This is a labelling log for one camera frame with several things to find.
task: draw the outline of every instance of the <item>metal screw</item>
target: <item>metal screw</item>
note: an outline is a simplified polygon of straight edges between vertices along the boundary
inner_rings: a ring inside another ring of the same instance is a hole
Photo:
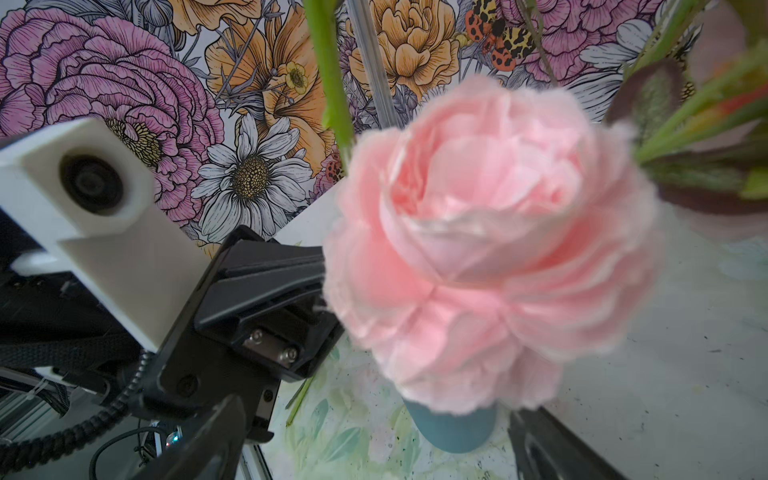
[[[191,397],[197,391],[199,384],[200,381],[195,375],[185,375],[176,384],[176,393],[184,398]]]
[[[255,329],[253,333],[250,334],[250,341],[256,343],[257,345],[260,344],[263,339],[264,332],[262,332],[260,329]]]
[[[292,346],[286,348],[280,354],[281,360],[288,360],[291,363],[295,362],[297,358],[299,358],[299,352],[298,350],[294,349]]]

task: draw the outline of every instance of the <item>butterfly illustration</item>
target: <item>butterfly illustration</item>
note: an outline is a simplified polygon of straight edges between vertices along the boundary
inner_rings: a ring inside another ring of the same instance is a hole
[[[482,42],[483,54],[491,53],[491,63],[499,71],[514,70],[535,49],[531,32],[507,26],[496,8],[496,0],[475,0],[464,21],[467,35]]]

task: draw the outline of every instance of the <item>white daisy illustration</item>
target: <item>white daisy illustration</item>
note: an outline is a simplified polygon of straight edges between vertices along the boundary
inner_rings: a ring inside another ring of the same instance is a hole
[[[299,129],[281,118],[259,141],[256,121],[246,114],[237,152],[222,144],[208,147],[213,163],[200,167],[197,172],[205,180],[192,190],[193,198],[212,195],[200,219],[200,237],[218,243],[233,228],[246,225],[267,238],[285,227],[287,214],[306,199],[300,184],[312,177],[304,149],[286,158],[298,140]]]
[[[663,2],[656,10],[654,24],[661,21],[666,9],[667,2]],[[592,45],[579,54],[581,60],[600,71],[582,75],[566,88],[576,95],[592,121],[602,120],[621,82],[624,81],[624,67],[637,61],[637,56],[643,51],[653,30],[653,26],[648,22],[633,18],[618,26],[616,42]],[[700,30],[700,26],[691,26],[683,33],[683,38],[688,38],[683,53],[693,47]]]

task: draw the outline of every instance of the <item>dark purple leaf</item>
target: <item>dark purple leaf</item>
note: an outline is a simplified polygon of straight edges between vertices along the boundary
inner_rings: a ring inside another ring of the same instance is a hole
[[[603,123],[632,121],[642,143],[680,107],[684,83],[680,67],[671,58],[641,68],[621,84]]]

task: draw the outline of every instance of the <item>camera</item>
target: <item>camera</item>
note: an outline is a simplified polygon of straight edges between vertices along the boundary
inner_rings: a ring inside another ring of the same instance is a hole
[[[152,204],[152,173],[97,119],[11,141],[0,155],[0,207],[44,249],[12,268],[71,271],[158,351],[210,259]]]

